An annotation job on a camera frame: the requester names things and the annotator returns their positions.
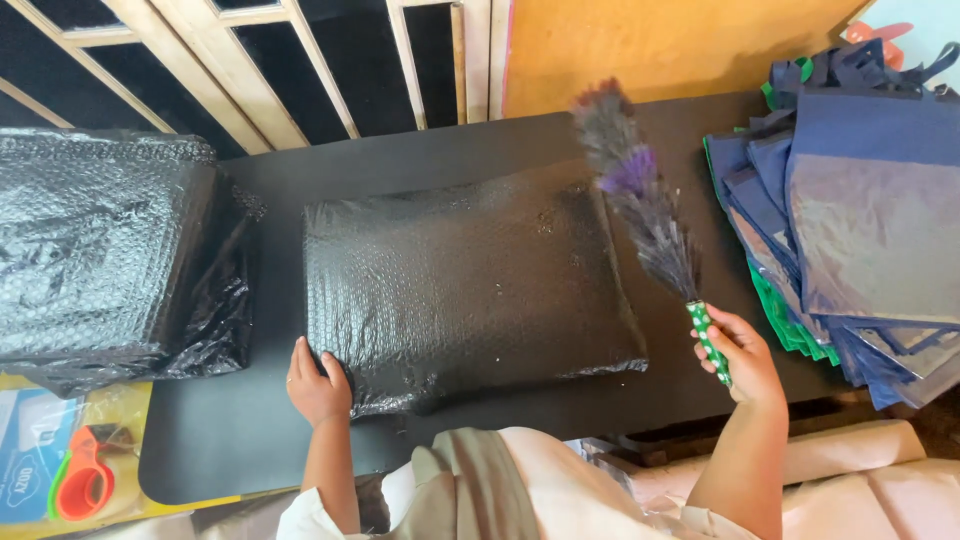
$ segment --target black mat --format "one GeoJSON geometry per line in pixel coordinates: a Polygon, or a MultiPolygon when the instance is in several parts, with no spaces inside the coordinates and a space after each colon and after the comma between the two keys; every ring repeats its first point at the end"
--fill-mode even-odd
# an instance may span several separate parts
{"type": "MultiPolygon", "coordinates": [[[[759,92],[638,106],[660,170],[678,188],[704,247],[704,298],[753,323],[774,350],[791,402],[849,390],[839,368],[780,349],[767,324],[742,248],[717,204],[702,137],[764,112],[759,92]]],[[[233,160],[240,185],[262,195],[263,266],[255,303],[251,367],[207,380],[154,385],[140,483],[165,504],[300,483],[310,428],[287,399],[285,376],[304,333],[301,211],[324,199],[480,182],[581,156],[570,116],[547,114],[426,132],[361,138],[233,160]]],[[[351,431],[356,474],[403,464],[418,444],[463,426],[527,426],[561,439],[630,433],[729,413],[727,389],[692,353],[683,303],[650,281],[613,220],[624,290],[650,357],[646,373],[572,380],[552,388],[456,405],[426,417],[362,419],[351,431]]]]}

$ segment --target orange wall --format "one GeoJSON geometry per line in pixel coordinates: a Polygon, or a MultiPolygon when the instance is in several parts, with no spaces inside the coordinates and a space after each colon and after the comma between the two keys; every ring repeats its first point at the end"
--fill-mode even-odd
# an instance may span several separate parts
{"type": "Polygon", "coordinates": [[[634,101],[757,88],[829,46],[864,0],[514,0],[506,117],[615,75],[634,101]]]}

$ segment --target white shirt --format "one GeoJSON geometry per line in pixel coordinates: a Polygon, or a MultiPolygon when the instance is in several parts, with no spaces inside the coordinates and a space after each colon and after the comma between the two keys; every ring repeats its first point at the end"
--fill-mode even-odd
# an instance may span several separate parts
{"type": "MultiPolygon", "coordinates": [[[[586,463],[563,442],[536,430],[500,431],[514,459],[537,516],[540,538],[566,540],[609,538],[654,540],[757,540],[748,530],[703,508],[674,507],[672,512],[645,513],[612,478],[586,463]]],[[[413,467],[407,463],[383,479],[383,497],[394,528],[414,498],[413,467]]],[[[276,533],[277,540],[362,540],[344,536],[324,510],[316,489],[304,491],[290,504],[276,533]]]]}

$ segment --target bubble wrap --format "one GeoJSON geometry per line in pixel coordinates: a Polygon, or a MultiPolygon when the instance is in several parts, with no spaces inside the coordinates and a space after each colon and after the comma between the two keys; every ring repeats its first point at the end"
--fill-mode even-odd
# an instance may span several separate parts
{"type": "Polygon", "coordinates": [[[346,366],[355,417],[646,368],[589,178],[573,161],[307,207],[307,337],[346,366]]]}
{"type": "Polygon", "coordinates": [[[61,395],[240,369],[249,280],[223,244],[248,219],[214,161],[191,136],[0,130],[0,369],[61,395]]]}

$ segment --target person's left hand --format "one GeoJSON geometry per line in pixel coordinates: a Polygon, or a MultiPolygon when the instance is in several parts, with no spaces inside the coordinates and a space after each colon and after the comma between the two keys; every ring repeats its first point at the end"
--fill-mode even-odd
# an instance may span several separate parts
{"type": "Polygon", "coordinates": [[[349,419],[353,394],[340,362],[330,353],[320,355],[327,377],[320,374],[305,337],[297,339],[287,372],[287,395],[294,407],[316,428],[328,418],[349,419]]]}

